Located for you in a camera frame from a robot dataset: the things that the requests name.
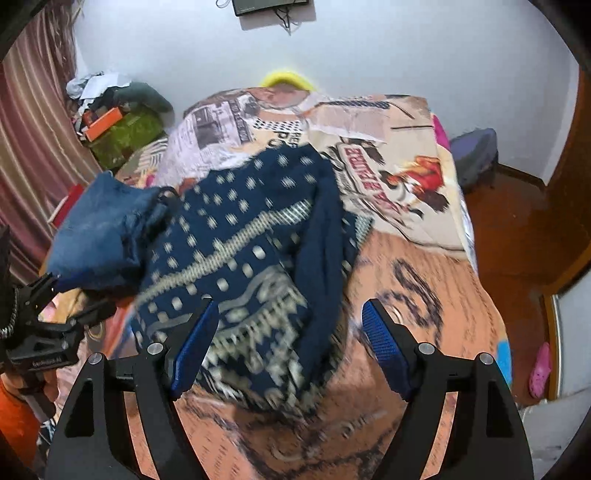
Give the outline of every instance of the black cable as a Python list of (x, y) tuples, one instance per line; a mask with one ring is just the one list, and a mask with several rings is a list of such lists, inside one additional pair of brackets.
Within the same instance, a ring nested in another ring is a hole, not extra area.
[(284, 9), (282, 9), (281, 7), (275, 7), (273, 9), (273, 11), (275, 12), (275, 15), (277, 16), (277, 18), (279, 18), (279, 20), (281, 20), (281, 22), (283, 22), (283, 27), (288, 31), (291, 32), (291, 17), (290, 17), (290, 9), (291, 7), (294, 6), (296, 0), (293, 0), (290, 4), (286, 5), (284, 7)]

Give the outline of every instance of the blue gripper pad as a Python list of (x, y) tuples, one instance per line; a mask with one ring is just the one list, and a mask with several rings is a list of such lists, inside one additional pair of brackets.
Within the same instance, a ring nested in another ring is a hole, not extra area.
[(180, 398), (183, 392), (193, 386), (195, 377), (216, 333), (218, 322), (217, 303), (211, 301), (174, 359), (174, 371), (170, 384), (172, 398)]
[(389, 316), (384, 318), (380, 315), (370, 301), (363, 305), (361, 319), (363, 331), (369, 338), (390, 390), (399, 393), (403, 400), (409, 401), (412, 388), (409, 382), (408, 362), (386, 327), (386, 322), (395, 325), (394, 322)]

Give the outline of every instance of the orange box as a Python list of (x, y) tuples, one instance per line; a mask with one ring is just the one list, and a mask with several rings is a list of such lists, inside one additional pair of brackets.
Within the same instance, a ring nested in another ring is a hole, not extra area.
[(96, 140), (122, 118), (123, 115), (119, 107), (112, 108), (88, 127), (86, 138), (91, 142)]

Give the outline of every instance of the red book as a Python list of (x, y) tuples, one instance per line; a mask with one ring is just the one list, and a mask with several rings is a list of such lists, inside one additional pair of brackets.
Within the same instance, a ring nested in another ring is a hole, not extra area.
[(80, 196), (84, 193), (84, 187), (79, 183), (74, 185), (68, 195), (62, 198), (61, 202), (57, 204), (56, 209), (53, 211), (47, 223), (55, 228), (59, 228), (60, 225), (64, 222), (66, 216), (74, 206), (74, 204), (78, 201)]

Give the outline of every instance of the navy patterned cloth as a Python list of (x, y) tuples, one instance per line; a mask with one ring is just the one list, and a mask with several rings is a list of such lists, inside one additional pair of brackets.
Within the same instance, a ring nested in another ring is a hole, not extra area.
[(162, 341), (210, 294), (220, 320), (197, 382), (257, 410), (314, 408), (342, 357), (343, 287), (371, 219), (343, 210), (311, 145), (212, 171), (179, 211), (136, 299), (138, 342)]

